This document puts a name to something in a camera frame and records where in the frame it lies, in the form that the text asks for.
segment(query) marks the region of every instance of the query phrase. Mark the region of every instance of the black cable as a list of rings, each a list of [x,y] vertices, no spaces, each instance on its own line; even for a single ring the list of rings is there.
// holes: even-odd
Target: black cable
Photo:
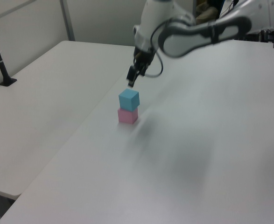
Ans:
[[[232,3],[230,4],[230,6],[224,12],[222,12],[221,15],[223,15],[227,10],[229,11],[233,3],[234,3],[234,1],[232,1]]]
[[[152,33],[152,35],[151,35],[151,37],[150,37],[150,45],[151,45],[151,47],[152,47],[154,53],[156,53],[156,55],[157,55],[157,57],[159,58],[160,63],[161,63],[161,72],[160,72],[159,74],[156,74],[156,75],[145,74],[145,76],[148,77],[148,78],[156,78],[156,77],[159,77],[159,76],[163,73],[163,71],[164,71],[164,64],[163,64],[163,61],[162,61],[162,59],[161,59],[160,54],[159,54],[159,53],[157,52],[157,50],[155,49],[155,47],[154,47],[154,45],[153,45],[153,42],[152,42],[152,39],[153,39],[153,37],[154,37],[156,31],[157,31],[159,28],[161,28],[161,26],[163,26],[164,24],[166,24],[167,22],[168,22],[168,20],[167,20],[167,21],[164,21],[164,22],[162,22],[160,25],[158,25],[157,28],[155,28],[155,30],[153,31],[153,33]]]

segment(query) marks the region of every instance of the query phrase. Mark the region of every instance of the blue cube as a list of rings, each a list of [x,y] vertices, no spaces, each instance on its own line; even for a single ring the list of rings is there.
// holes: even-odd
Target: blue cube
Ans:
[[[133,112],[140,105],[139,92],[126,89],[119,94],[120,107]]]

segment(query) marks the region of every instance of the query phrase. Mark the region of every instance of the white table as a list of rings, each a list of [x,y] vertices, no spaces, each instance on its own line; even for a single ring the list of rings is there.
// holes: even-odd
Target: white table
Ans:
[[[0,87],[0,195],[16,199],[132,61],[133,47],[61,42]]]
[[[0,224],[274,224],[272,45],[162,58],[138,122],[118,123],[125,71]]]

